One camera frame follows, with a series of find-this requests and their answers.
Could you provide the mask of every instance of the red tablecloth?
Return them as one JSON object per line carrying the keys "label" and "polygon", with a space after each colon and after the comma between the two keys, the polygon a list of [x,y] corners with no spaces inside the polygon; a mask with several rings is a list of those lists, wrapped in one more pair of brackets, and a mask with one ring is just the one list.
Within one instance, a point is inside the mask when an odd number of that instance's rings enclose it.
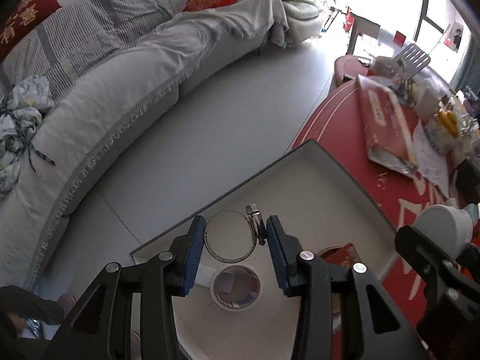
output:
{"label": "red tablecloth", "polygon": [[[419,120],[411,109],[403,110],[413,132]],[[356,80],[341,85],[320,104],[301,129],[293,147],[309,139],[315,139],[344,166],[378,203],[395,228],[412,224],[423,209],[445,201],[438,189],[419,174],[412,180],[368,159]],[[410,323],[416,326],[426,306],[425,284],[420,276],[399,259],[383,285]]]}
{"label": "red tablecloth", "polygon": [[343,76],[348,74],[349,76],[356,77],[358,74],[363,76],[367,75],[368,68],[363,66],[359,58],[354,55],[343,55],[335,61],[333,80],[335,82],[334,87],[338,88],[343,84]]}

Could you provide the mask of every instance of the person's foot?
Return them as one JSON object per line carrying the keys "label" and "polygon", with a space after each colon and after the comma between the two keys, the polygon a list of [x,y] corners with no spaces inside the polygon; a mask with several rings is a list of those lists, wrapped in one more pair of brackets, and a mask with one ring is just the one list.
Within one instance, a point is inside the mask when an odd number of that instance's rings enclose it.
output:
{"label": "person's foot", "polygon": [[57,303],[62,308],[63,314],[66,317],[71,309],[74,308],[76,299],[72,294],[63,294],[57,299]]}
{"label": "person's foot", "polygon": [[142,353],[140,345],[140,336],[135,332],[130,332],[130,357],[131,360],[136,360]]}

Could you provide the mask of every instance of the clutter on table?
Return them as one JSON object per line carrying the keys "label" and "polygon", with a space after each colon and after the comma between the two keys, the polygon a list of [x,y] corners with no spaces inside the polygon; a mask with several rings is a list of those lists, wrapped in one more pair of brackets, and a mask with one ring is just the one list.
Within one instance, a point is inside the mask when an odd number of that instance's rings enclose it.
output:
{"label": "clutter on table", "polygon": [[433,149],[421,122],[413,131],[413,147],[418,161],[418,172],[438,186],[442,194],[448,198],[450,182],[447,161]]}
{"label": "clutter on table", "polygon": [[[442,169],[440,173],[444,174],[448,158],[453,168],[467,161],[461,167],[462,172],[468,164],[475,168],[475,174],[480,174],[480,99],[469,87],[455,93],[428,67],[429,61],[428,54],[417,45],[409,44],[395,57],[373,58],[367,75],[377,77],[375,85],[368,78],[358,77],[369,158],[410,177],[418,169],[418,159],[411,157],[407,150],[412,131],[408,131],[401,121],[396,97],[401,105],[413,109],[421,120],[428,143],[444,159],[434,159],[435,169]],[[416,150],[417,144],[421,143],[414,141]],[[426,165],[432,166],[430,157],[429,163],[423,164],[424,170]],[[438,186],[443,185],[441,190],[446,194],[444,175],[436,180],[427,178]],[[466,193],[469,202],[476,200],[472,193]]]}

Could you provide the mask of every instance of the round cup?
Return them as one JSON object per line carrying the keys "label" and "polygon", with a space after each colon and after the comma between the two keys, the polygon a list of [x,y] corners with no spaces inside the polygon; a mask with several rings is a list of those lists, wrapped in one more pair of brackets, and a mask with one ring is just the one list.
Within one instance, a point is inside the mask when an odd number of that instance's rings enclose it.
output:
{"label": "round cup", "polygon": [[210,286],[210,293],[222,309],[239,312],[250,309],[260,298],[260,278],[243,265],[231,265],[217,271]]}

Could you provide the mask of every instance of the box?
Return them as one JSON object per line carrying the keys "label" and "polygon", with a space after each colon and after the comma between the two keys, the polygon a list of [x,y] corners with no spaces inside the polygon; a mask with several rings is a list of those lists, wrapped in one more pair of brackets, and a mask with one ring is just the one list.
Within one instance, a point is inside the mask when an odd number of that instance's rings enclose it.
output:
{"label": "box", "polygon": [[[143,263],[168,250],[173,239],[188,231],[192,218],[208,221],[223,209],[245,212],[256,203],[264,220],[277,215],[287,234],[314,253],[352,242],[362,260],[379,278],[397,258],[395,230],[361,186],[317,142],[309,140],[252,178],[161,232],[132,251]],[[222,269],[203,249],[201,264]],[[229,312],[212,299],[210,290],[195,285],[185,298],[173,298],[178,340],[194,360],[289,360],[300,298],[286,298],[278,288],[268,246],[257,245],[239,263],[259,276],[262,294],[249,310]],[[339,320],[334,320],[338,328]]]}

